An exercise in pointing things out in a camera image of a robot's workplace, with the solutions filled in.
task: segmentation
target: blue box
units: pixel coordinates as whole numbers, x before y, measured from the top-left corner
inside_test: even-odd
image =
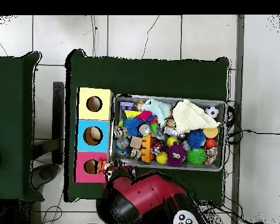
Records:
[[[109,121],[79,120],[77,151],[108,152]],[[84,141],[83,135],[88,127],[97,127],[103,133],[103,139],[97,145],[89,145]]]

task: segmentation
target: light blue cloth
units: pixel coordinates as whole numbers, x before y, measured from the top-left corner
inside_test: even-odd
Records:
[[[153,115],[157,115],[157,121],[160,126],[165,125],[165,119],[169,117],[172,106],[155,99],[147,100],[142,106],[142,110],[151,111]]]

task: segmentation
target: soccer ball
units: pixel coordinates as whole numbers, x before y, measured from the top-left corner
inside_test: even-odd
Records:
[[[205,109],[205,112],[207,113],[207,115],[211,116],[212,118],[215,118],[218,116],[219,109],[217,107],[210,106]]]

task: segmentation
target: colored box stack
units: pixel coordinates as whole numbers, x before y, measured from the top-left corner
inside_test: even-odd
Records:
[[[108,89],[78,88],[73,182],[106,182],[104,173],[91,171],[86,164],[96,164],[97,170],[98,161],[109,161],[112,96]]]

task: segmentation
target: orange block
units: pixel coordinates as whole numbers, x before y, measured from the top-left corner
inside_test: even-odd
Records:
[[[143,162],[149,163],[151,162],[151,160],[155,157],[152,153],[151,153],[151,140],[152,140],[152,136],[151,134],[144,136],[142,138],[142,149],[141,149],[141,159]]]

